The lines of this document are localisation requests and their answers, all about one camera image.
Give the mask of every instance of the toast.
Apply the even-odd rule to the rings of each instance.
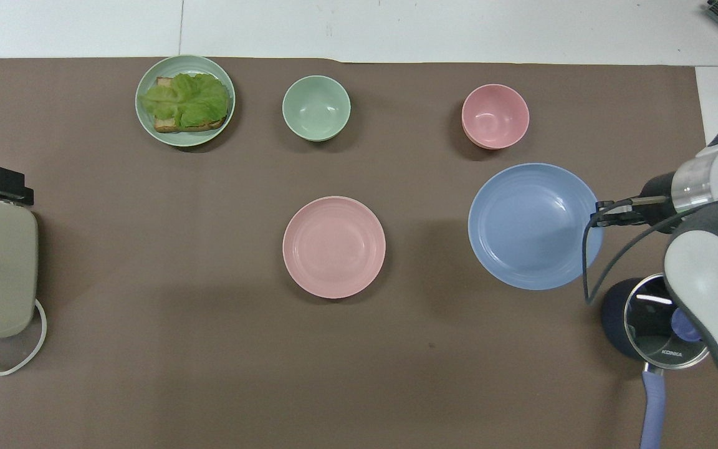
[[[171,80],[172,79],[169,79],[169,77],[157,77],[157,85],[170,87]],[[196,133],[197,131],[217,130],[217,128],[220,128],[223,125],[225,120],[226,118],[223,117],[222,119],[217,120],[217,122],[207,122],[198,126],[179,128],[179,126],[176,126],[176,119],[174,119],[174,117],[166,118],[164,120],[154,117],[154,130],[158,133]]]

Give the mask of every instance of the sandwich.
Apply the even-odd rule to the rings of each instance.
[[[139,99],[154,116],[154,130],[159,133],[217,130],[226,120],[229,105],[226,89],[211,74],[157,77],[156,85]]]

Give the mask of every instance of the white floor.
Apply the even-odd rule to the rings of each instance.
[[[345,62],[694,65],[718,131],[704,0],[0,0],[0,57],[202,54]],[[689,148],[689,157],[700,148]]]

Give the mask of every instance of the blue plate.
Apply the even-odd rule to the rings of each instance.
[[[491,177],[470,207],[470,244],[484,268],[513,287],[547,290],[581,275],[581,241],[595,194],[550,164],[521,164]],[[588,264],[602,244],[589,233]]]

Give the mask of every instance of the green bowl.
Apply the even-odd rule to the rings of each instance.
[[[293,133],[312,142],[322,142],[336,136],[348,123],[351,100],[336,80],[311,75],[287,89],[282,115]]]
[[[154,130],[154,116],[146,112],[143,105],[140,104],[140,95],[145,94],[151,86],[156,84],[157,77],[174,77],[178,74],[211,74],[223,83],[223,86],[226,88],[226,93],[229,96],[229,105],[226,112],[226,119],[220,128],[197,133],[158,133]],[[201,145],[220,134],[220,132],[226,128],[226,125],[229,124],[231,116],[234,114],[235,100],[234,84],[231,83],[229,75],[223,71],[220,65],[217,65],[205,57],[182,54],[179,56],[171,56],[157,62],[143,75],[142,79],[140,79],[140,84],[137,85],[137,92],[135,93],[135,111],[137,112],[137,119],[140,120],[140,125],[143,125],[146,132],[154,136],[154,139],[168,145],[188,147]]]

